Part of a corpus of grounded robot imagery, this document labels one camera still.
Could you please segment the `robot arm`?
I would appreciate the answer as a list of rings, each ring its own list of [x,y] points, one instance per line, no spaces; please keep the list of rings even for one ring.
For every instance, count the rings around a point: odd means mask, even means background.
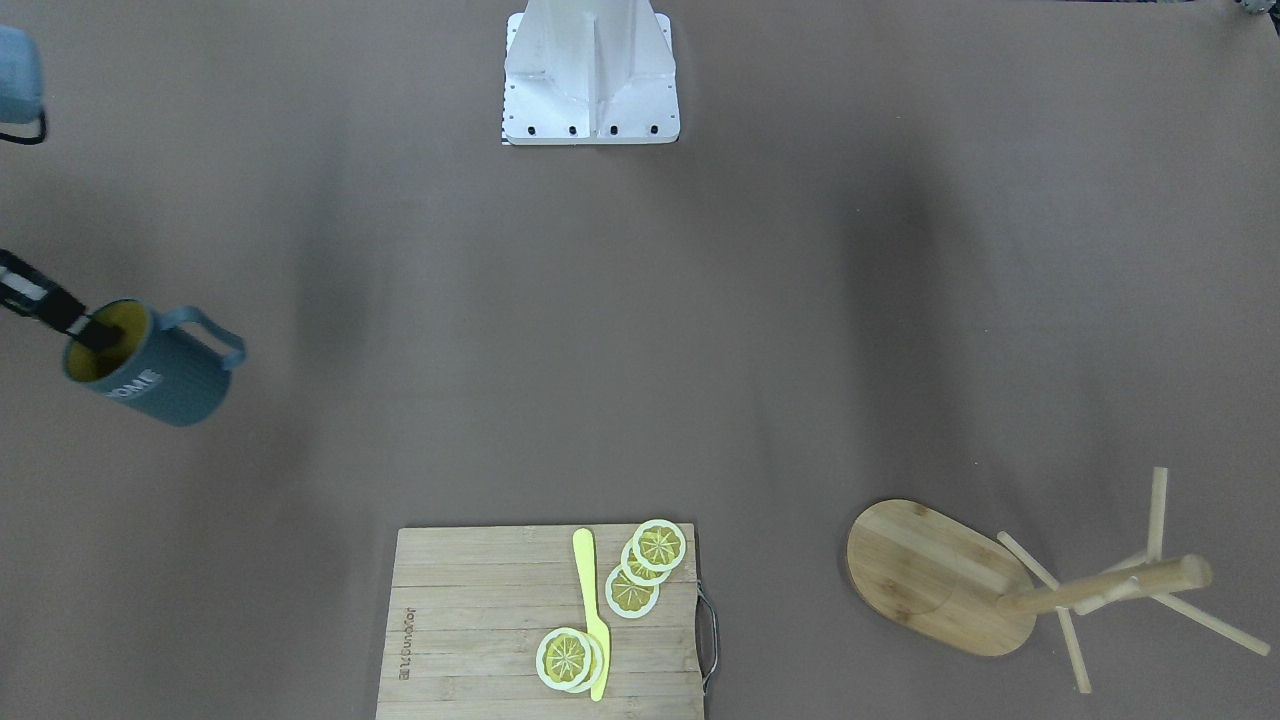
[[[35,131],[3,132],[4,142],[36,146],[49,135],[37,45],[10,26],[1,28],[1,122]],[[110,348],[123,336],[119,328],[95,320],[65,288],[8,250],[1,251],[1,296],[3,306],[14,314],[33,318],[95,352]]]

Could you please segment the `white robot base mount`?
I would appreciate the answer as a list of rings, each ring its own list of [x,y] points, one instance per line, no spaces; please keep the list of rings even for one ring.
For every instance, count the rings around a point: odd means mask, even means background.
[[[530,1],[504,32],[509,146],[673,143],[673,28],[649,1]]]

